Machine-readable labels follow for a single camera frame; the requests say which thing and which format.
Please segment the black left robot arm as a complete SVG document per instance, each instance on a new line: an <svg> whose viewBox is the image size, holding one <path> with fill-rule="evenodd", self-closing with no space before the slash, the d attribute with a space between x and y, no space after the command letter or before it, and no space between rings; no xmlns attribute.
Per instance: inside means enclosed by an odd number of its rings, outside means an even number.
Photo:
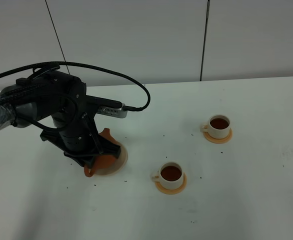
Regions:
<svg viewBox="0 0 293 240"><path fill-rule="evenodd" d="M43 141L80 164L91 164L99 156L120 156L121 147L100 135L94 120L101 107L120 106L87 95L87 86L78 77L47 71L20 78L0 92L0 131L34 125L42 129Z"/></svg>

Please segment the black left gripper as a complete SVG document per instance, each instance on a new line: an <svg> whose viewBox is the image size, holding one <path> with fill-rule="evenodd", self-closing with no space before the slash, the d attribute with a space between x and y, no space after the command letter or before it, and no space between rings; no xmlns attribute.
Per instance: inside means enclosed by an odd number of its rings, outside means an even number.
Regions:
<svg viewBox="0 0 293 240"><path fill-rule="evenodd" d="M73 159L81 167L91 168L97 155L118 159L121 154L120 144L111 135L98 134L95 121L86 112L67 129L60 132L44 130L40 138L63 150L64 156Z"/></svg>

